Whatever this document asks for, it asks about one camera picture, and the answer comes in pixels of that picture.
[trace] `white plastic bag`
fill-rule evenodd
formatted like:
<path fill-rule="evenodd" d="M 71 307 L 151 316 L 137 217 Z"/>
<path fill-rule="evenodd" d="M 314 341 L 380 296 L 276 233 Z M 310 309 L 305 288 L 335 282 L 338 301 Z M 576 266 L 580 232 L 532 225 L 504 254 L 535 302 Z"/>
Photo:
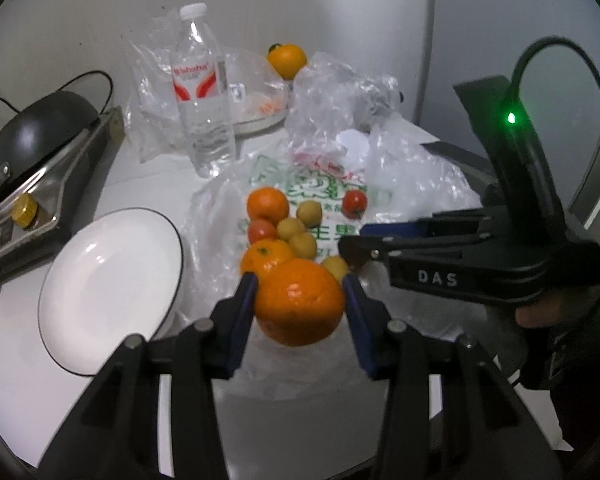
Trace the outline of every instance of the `white plastic bag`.
<path fill-rule="evenodd" d="M 240 259 L 248 246 L 246 227 L 249 221 L 245 204 L 253 189 L 274 186 L 283 190 L 291 202 L 292 215 L 302 200 L 322 203 L 324 219 L 320 227 L 313 230 L 318 238 L 317 261 L 337 253 L 340 236 L 357 234 L 362 222 L 344 218 L 340 203 L 346 190 L 360 188 L 360 183 L 346 182 L 320 170 L 289 164 L 287 147 L 288 143 L 283 140 L 245 156 L 193 195 L 184 229 L 190 249 L 187 273 L 190 276 L 187 285 L 190 300 L 180 313 L 184 322 L 208 316 L 220 299 L 233 295 L 240 279 Z M 382 151 L 385 147 L 388 145 L 378 142 L 376 155 L 390 168 L 389 153 Z M 410 153 L 425 151 L 417 142 L 401 144 L 400 149 L 408 149 L 402 153 L 404 158 L 409 158 Z M 417 168 L 411 173 L 405 170 L 410 178 L 416 178 L 417 171 L 423 173 L 419 179 L 422 185 L 411 190 L 419 196 L 412 197 L 418 207 L 407 216 L 416 210 L 423 211 L 427 196 L 430 211 L 480 205 L 477 195 L 465 187 L 464 176 L 448 168 L 448 162 L 442 164 L 437 158 L 428 159 L 423 154 L 420 157 L 411 157 L 413 160 L 403 165 Z M 437 185 L 430 182 L 425 186 L 425 175 L 436 179 L 444 175 L 445 178 Z M 394 208 L 401 204 L 404 202 L 388 203 Z M 365 216 L 364 221 L 374 221 L 374 217 Z M 410 322 L 424 334 L 454 338 L 461 332 L 471 332 L 484 340 L 493 352 L 494 342 L 488 337 L 490 320 L 483 306 L 391 288 L 384 267 L 365 268 L 361 279 L 371 297 L 385 301 L 390 313 Z M 333 335 L 300 348 L 277 344 L 254 323 L 242 367 L 231 381 L 220 387 L 241 396 L 284 400 L 345 388 L 363 380 L 343 318 Z"/>
<path fill-rule="evenodd" d="M 408 222 L 481 206 L 462 171 L 420 145 L 433 140 L 426 135 L 398 114 L 373 127 L 365 167 L 366 222 Z"/>
<path fill-rule="evenodd" d="M 184 322 L 208 316 L 222 298 L 232 296 L 240 280 L 239 264 L 248 246 L 246 200 L 262 186 L 275 186 L 287 195 L 293 215 L 302 200 L 321 202 L 322 224 L 313 230 L 321 261 L 337 254 L 337 240 L 356 234 L 360 222 L 340 213 L 349 186 L 317 170 L 285 161 L 285 142 L 245 156 L 193 195 L 184 228 L 190 249 L 190 300 L 180 312 Z M 300 348 L 282 346 L 253 323 L 242 367 L 219 385 L 240 396 L 285 400 L 333 391 L 365 380 L 358 366 L 346 319 L 327 339 Z"/>
<path fill-rule="evenodd" d="M 169 58 L 181 27 L 173 9 L 166 16 L 152 18 L 130 43 L 135 88 L 125 107 L 125 131 L 141 162 L 161 153 L 187 154 Z M 225 48 L 224 54 L 236 130 L 247 125 L 250 131 L 248 124 L 253 121 L 281 114 L 282 120 L 288 90 L 267 59 L 243 48 Z"/>
<path fill-rule="evenodd" d="M 349 65 L 317 52 L 294 79 L 286 117 L 290 158 L 295 164 L 350 178 L 347 150 L 336 137 L 345 130 L 369 133 L 398 106 L 398 81 L 366 77 Z"/>

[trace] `plastic bottle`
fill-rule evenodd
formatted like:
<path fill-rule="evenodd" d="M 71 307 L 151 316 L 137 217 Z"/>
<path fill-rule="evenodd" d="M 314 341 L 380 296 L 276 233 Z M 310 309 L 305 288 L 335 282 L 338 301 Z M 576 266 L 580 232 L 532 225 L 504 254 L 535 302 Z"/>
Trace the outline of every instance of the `plastic bottle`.
<path fill-rule="evenodd" d="M 183 31 L 171 53 L 171 73 L 189 157 L 208 178 L 235 160 L 235 134 L 224 55 L 205 15 L 206 4 L 180 9 Z"/>

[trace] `human hand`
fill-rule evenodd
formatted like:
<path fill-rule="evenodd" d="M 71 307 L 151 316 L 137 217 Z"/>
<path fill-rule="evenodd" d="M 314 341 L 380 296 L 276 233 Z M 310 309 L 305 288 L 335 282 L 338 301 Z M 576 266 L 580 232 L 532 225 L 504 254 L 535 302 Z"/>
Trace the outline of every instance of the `human hand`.
<path fill-rule="evenodd" d="M 527 306 L 516 309 L 516 322 L 523 328 L 542 328 L 584 316 L 600 294 L 600 286 L 548 290 Z"/>

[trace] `yellow fruit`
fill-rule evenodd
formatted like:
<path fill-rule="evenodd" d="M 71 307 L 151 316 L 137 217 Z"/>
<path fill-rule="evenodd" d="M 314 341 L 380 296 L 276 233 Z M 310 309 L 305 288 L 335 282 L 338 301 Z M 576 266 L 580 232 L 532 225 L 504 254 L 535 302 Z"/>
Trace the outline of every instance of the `yellow fruit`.
<path fill-rule="evenodd" d="M 291 240 L 289 240 L 289 245 L 298 258 L 313 260 L 318 253 L 318 242 L 311 236 L 311 233 L 293 235 Z"/>
<path fill-rule="evenodd" d="M 327 269 L 340 284 L 342 284 L 342 279 L 349 273 L 349 266 L 339 256 L 329 256 L 322 261 L 321 265 Z"/>
<path fill-rule="evenodd" d="M 322 223 L 322 206 L 315 200 L 307 200 L 298 206 L 296 218 L 301 221 L 307 229 L 318 227 Z"/>
<path fill-rule="evenodd" d="M 294 235 L 304 233 L 306 228 L 297 218 L 285 218 L 278 224 L 278 238 L 288 242 Z"/>
<path fill-rule="evenodd" d="M 300 69 L 307 64 L 306 54 L 297 45 L 282 45 L 274 48 L 269 52 L 267 60 L 280 77 L 288 81 L 295 78 Z"/>

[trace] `black pan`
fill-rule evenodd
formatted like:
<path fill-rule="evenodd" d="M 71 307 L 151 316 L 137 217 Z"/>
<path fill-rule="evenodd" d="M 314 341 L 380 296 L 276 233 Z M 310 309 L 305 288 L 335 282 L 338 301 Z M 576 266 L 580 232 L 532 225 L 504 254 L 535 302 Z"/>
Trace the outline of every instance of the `black pan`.
<path fill-rule="evenodd" d="M 11 168 L 0 200 L 97 118 L 87 99 L 67 91 L 49 94 L 17 114 L 0 131 L 0 166 L 8 162 Z"/>

